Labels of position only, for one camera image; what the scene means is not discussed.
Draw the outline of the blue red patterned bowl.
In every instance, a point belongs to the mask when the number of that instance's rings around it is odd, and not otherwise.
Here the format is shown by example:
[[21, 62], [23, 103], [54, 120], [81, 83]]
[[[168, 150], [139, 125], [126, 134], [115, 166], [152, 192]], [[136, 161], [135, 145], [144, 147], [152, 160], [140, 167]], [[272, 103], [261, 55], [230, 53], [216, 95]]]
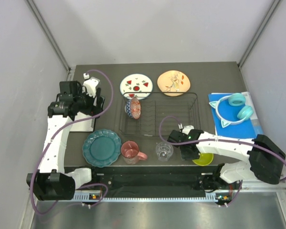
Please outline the blue red patterned bowl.
[[130, 118], [139, 119], [141, 116], [140, 101], [136, 97], [129, 100], [125, 105], [125, 112]]

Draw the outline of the white watermelon pattern plate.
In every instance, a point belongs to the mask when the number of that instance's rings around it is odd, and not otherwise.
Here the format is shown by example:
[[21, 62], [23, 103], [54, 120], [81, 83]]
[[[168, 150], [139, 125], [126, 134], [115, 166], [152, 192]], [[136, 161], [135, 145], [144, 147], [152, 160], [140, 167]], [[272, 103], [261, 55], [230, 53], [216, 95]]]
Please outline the white watermelon pattern plate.
[[130, 74], [124, 77], [120, 83], [120, 92], [126, 99], [136, 97], [142, 100], [150, 95], [153, 91], [152, 80], [140, 73]]

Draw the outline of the lime green bowl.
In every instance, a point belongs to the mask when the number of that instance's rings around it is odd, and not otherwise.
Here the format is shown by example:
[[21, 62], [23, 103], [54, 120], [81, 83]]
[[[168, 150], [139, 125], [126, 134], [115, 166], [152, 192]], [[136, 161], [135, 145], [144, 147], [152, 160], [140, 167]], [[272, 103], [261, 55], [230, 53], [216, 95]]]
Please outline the lime green bowl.
[[198, 159], [192, 160], [198, 166], [204, 167], [212, 163], [214, 155], [212, 153], [202, 153]]

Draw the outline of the teal scalloped plate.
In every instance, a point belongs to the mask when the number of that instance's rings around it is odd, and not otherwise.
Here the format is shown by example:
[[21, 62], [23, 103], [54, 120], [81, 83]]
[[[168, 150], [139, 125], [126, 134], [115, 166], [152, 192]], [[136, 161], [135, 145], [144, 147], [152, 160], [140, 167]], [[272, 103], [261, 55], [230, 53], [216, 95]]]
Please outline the teal scalloped plate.
[[93, 167], [107, 167], [118, 159], [121, 146], [121, 139], [115, 132], [101, 129], [86, 138], [82, 154], [85, 161]]

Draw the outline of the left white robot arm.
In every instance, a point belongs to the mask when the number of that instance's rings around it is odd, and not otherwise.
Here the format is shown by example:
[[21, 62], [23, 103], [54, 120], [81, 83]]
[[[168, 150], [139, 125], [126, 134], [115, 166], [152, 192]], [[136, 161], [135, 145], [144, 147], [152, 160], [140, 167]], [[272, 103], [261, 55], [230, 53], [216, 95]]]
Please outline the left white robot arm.
[[78, 115], [89, 120], [103, 111], [104, 97], [99, 88], [100, 80], [91, 78], [84, 83], [60, 82], [56, 100], [48, 106], [48, 130], [44, 145], [45, 154], [35, 174], [27, 175], [27, 184], [38, 200], [71, 200], [75, 190], [82, 185], [94, 189], [98, 177], [88, 168], [66, 173], [64, 158], [68, 136]]

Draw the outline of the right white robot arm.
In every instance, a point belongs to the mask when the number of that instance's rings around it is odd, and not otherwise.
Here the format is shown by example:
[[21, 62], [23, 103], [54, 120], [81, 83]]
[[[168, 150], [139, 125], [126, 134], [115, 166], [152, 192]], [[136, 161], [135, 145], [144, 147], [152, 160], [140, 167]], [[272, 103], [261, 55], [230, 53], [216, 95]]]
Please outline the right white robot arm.
[[268, 184], [280, 182], [285, 153], [266, 135], [256, 138], [230, 138], [185, 127], [173, 130], [167, 141], [179, 147], [182, 158], [198, 159], [203, 154], [233, 158], [235, 163], [223, 163], [213, 176], [213, 184], [223, 189], [238, 180], [258, 179]]

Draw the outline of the peach bird pattern plate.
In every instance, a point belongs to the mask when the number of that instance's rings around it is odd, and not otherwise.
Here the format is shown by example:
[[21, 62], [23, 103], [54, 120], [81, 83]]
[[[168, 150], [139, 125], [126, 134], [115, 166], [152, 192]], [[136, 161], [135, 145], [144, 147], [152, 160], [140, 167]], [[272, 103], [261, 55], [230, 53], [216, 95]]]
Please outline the peach bird pattern plate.
[[174, 97], [188, 92], [191, 82], [185, 73], [177, 70], [169, 70], [158, 77], [157, 85], [165, 95]]

